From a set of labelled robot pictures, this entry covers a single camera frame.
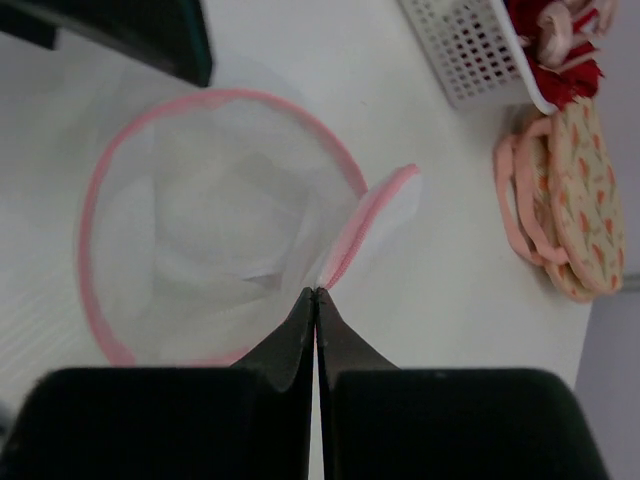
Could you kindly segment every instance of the red fabric item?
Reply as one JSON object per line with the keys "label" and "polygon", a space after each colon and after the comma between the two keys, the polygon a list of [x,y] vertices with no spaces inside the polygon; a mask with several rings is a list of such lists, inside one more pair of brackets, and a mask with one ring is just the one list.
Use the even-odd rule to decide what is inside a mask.
{"label": "red fabric item", "polygon": [[[591,43],[585,43],[574,48],[569,53],[567,60],[593,50],[595,50],[595,47]],[[548,102],[553,103],[560,110],[568,103],[571,103],[575,97],[591,98],[598,93],[598,81],[604,75],[595,60],[588,60],[559,75],[540,67],[535,57],[535,46],[525,49],[525,54],[540,93]]]}
{"label": "red fabric item", "polygon": [[[562,110],[575,97],[590,98],[595,96],[598,93],[599,78],[603,75],[595,60],[588,60],[571,70],[562,72],[562,74],[551,72],[538,64],[536,52],[540,27],[538,27],[537,20],[540,12],[552,1],[554,0],[509,0],[508,10],[516,33],[531,41],[531,45],[524,49],[524,53],[540,93],[548,102]],[[591,12],[581,20],[588,21],[590,19]],[[594,50],[595,47],[591,43],[585,43],[574,48],[567,56],[566,61]]]}

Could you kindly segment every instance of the white table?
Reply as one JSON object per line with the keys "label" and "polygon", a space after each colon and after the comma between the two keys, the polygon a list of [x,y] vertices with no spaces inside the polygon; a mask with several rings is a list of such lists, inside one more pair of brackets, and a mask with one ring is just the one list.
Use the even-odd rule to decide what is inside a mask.
{"label": "white table", "polygon": [[[401,366],[539,367],[573,385],[590,306],[560,296],[507,244],[491,161],[505,112],[453,111],[392,0],[207,4],[219,85],[269,89],[301,103],[346,143],[370,184],[396,166],[422,169],[429,203],[416,219],[415,256],[391,267],[384,294],[369,292],[358,318],[346,320]],[[96,62],[113,57],[91,52]],[[3,102],[4,112],[23,108]],[[56,108],[64,118],[64,106]],[[0,330],[11,333],[0,335],[0,397],[12,406],[36,374],[103,362],[87,343],[72,263],[93,160],[65,154],[71,137],[48,139],[58,158],[25,150],[15,138],[28,136],[15,131],[14,115],[0,113]],[[57,122],[51,111],[44,115],[40,138]],[[69,120],[66,135],[84,135],[92,120]],[[53,300],[61,305],[55,311]],[[45,314],[65,320],[54,328]],[[38,329],[50,331],[40,335],[37,355],[12,353]],[[315,413],[311,478],[321,478]]]}

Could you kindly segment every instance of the white mesh bag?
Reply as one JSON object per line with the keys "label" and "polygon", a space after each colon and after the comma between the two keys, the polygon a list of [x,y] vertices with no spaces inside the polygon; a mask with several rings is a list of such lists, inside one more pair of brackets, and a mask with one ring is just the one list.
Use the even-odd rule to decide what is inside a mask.
{"label": "white mesh bag", "polygon": [[229,364],[304,287],[334,288],[373,259],[420,189],[410,165],[369,190],[326,127],[267,93],[155,107],[111,141],[89,185],[78,270],[91,330],[116,365]]}

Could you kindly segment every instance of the basket hole pattern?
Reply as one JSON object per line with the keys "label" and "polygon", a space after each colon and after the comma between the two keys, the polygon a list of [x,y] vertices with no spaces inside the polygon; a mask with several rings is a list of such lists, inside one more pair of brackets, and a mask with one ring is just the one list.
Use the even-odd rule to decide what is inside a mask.
{"label": "basket hole pattern", "polygon": [[490,0],[401,0],[447,94],[461,102],[520,74]]}

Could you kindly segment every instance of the coaster with orange flower pattern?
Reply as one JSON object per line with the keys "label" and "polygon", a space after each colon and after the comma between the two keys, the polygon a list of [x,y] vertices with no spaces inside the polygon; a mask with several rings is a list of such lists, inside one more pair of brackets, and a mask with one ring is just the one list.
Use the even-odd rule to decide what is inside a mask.
{"label": "coaster with orange flower pattern", "polygon": [[622,286],[624,222],[593,101],[577,98],[552,125],[548,187],[558,239],[587,289],[613,293]]}
{"label": "coaster with orange flower pattern", "polygon": [[[542,114],[536,109],[531,118],[531,122],[541,116]],[[540,223],[551,246],[556,248],[560,246],[560,241],[558,240],[553,212],[551,211],[551,196],[549,194],[549,150],[547,149],[546,141],[540,137],[531,139],[529,149],[534,182],[535,217]],[[570,264],[558,265],[549,260],[543,260],[542,266],[554,286],[572,300],[579,303],[588,303],[597,296],[595,292],[589,290],[582,284]]]}

